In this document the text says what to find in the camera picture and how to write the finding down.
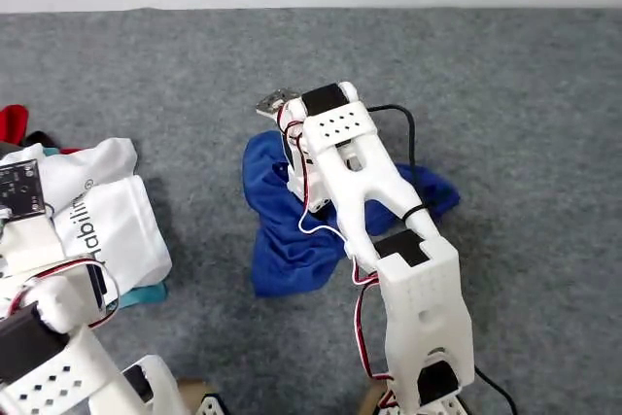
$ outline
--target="white bag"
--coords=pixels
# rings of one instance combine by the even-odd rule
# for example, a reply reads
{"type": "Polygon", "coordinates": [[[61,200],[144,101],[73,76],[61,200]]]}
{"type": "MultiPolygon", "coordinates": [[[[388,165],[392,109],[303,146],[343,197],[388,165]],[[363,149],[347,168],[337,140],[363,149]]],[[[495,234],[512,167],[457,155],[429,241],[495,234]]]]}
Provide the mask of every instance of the white bag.
{"type": "MultiPolygon", "coordinates": [[[[93,187],[54,216],[67,256],[91,253],[117,279],[121,294],[160,282],[171,258],[142,179],[135,175],[93,187]]],[[[114,286],[106,282],[107,301],[114,286]]]]}
{"type": "Polygon", "coordinates": [[[133,175],[137,158],[131,140],[109,138],[95,148],[48,157],[43,147],[36,144],[4,156],[0,165],[37,159],[43,197],[54,211],[60,211],[96,185],[133,175]]]}

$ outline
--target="blue towel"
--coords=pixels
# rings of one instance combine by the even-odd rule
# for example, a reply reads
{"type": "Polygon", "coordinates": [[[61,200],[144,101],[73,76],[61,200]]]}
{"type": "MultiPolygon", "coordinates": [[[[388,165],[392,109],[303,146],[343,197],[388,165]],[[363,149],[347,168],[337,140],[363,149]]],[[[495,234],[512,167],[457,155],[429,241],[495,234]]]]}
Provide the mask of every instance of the blue towel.
{"type": "MultiPolygon", "coordinates": [[[[339,259],[343,242],[322,229],[312,235],[298,230],[302,203],[287,188],[288,162],[281,136],[266,131],[253,137],[242,159],[244,195],[259,213],[259,230],[253,252],[253,285],[257,296],[310,292],[323,286],[339,259]]],[[[397,164],[400,175],[412,182],[408,165],[397,164]]],[[[460,201],[456,189],[425,167],[416,167],[417,192],[429,206],[435,221],[460,201]]],[[[322,218],[307,214],[305,228],[331,225],[336,213],[332,205],[321,210],[322,218]]],[[[386,232],[396,217],[377,201],[365,203],[365,223],[370,235],[386,232]]]]}

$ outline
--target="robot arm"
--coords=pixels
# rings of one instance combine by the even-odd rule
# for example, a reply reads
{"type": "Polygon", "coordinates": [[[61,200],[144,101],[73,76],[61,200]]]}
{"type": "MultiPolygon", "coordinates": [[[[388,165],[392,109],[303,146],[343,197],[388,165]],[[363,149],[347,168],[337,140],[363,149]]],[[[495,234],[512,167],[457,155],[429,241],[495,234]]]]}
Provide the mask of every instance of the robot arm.
{"type": "Polygon", "coordinates": [[[147,356],[121,372],[99,343],[91,328],[112,315],[87,268],[105,268],[65,258],[39,212],[36,161],[20,164],[0,171],[23,184],[0,184],[3,202],[14,202],[14,218],[0,235],[0,302],[7,304],[4,319],[0,314],[0,414],[59,415],[87,399],[92,414],[190,415],[161,358],[147,356]],[[20,193],[28,193],[26,203],[20,193]]]}
{"type": "Polygon", "coordinates": [[[452,398],[474,378],[458,252],[399,176],[354,86],[301,96],[279,91],[258,112],[273,117],[283,133],[289,190],[305,211],[333,203],[348,258],[379,282],[387,312],[386,379],[400,410],[414,415],[452,398]],[[407,230],[374,244],[364,224],[369,199],[407,230]]]}

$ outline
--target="white plastic part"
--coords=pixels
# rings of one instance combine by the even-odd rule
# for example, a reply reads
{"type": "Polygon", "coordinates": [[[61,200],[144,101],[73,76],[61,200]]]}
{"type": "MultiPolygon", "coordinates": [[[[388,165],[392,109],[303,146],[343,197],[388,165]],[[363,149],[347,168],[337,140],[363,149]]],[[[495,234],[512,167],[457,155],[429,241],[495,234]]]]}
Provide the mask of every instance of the white plastic part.
{"type": "Polygon", "coordinates": [[[135,364],[142,368],[154,393],[154,398],[147,404],[153,415],[190,415],[177,389],[177,381],[161,357],[148,355],[135,364]]]}
{"type": "MultiPolygon", "coordinates": [[[[420,206],[421,198],[397,172],[361,101],[308,117],[302,131],[313,168],[321,174],[337,210],[339,229],[348,240],[346,250],[363,269],[373,271],[378,254],[365,230],[364,203],[376,199],[401,218],[420,206]],[[349,169],[336,148],[348,140],[361,170],[349,169]]],[[[422,238],[438,235],[430,214],[423,209],[412,214],[406,225],[422,238]]]]}
{"type": "Polygon", "coordinates": [[[4,257],[3,277],[11,277],[65,260],[58,236],[46,216],[34,216],[8,223],[0,242],[4,257]]]}
{"type": "Polygon", "coordinates": [[[378,261],[387,312],[389,382],[402,413],[419,413],[421,369],[447,361],[460,387],[474,378],[471,320],[462,296],[457,250],[443,237],[423,241],[429,260],[411,267],[400,254],[378,261]]]}
{"type": "Polygon", "coordinates": [[[217,398],[207,396],[198,407],[196,415],[225,415],[225,411],[217,398]]]}
{"type": "Polygon", "coordinates": [[[7,415],[60,415],[86,398],[108,411],[147,415],[142,400],[121,375],[92,331],[82,327],[67,347],[0,392],[7,415]]]}
{"type": "Polygon", "coordinates": [[[338,86],[341,92],[343,92],[343,95],[348,99],[348,102],[356,102],[359,100],[359,92],[350,82],[341,82],[338,86]]]}
{"type": "Polygon", "coordinates": [[[23,306],[37,301],[37,310],[41,320],[50,329],[66,334],[84,323],[95,320],[89,315],[85,301],[71,287],[64,276],[52,276],[42,280],[24,298],[23,306]]]}
{"type": "MultiPolygon", "coordinates": [[[[378,415],[404,415],[404,412],[397,406],[380,409],[378,415]]],[[[468,415],[468,412],[458,398],[451,397],[429,404],[426,408],[420,409],[417,415],[468,415]]]]}

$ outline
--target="carpet floor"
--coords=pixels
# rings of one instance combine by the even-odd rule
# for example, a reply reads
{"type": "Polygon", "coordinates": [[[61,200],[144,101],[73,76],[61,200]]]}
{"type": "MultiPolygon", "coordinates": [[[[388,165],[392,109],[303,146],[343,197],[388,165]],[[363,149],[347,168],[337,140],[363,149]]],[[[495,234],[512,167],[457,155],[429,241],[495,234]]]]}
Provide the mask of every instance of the carpet floor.
{"type": "MultiPolygon", "coordinates": [[[[0,16],[0,103],[87,147],[138,147],[174,262],[169,299],[99,331],[119,365],[160,354],[235,414],[354,413],[366,389],[342,261],[311,294],[258,299],[258,227],[241,188],[255,103],[349,80],[417,119],[418,162],[463,201],[442,224],[461,254],[476,361],[523,413],[622,404],[622,12],[270,10],[0,16]]],[[[400,114],[374,115],[406,161],[400,114]]],[[[374,364],[384,310],[365,306],[374,364]]],[[[475,414],[509,413],[480,381],[475,414]]]]}

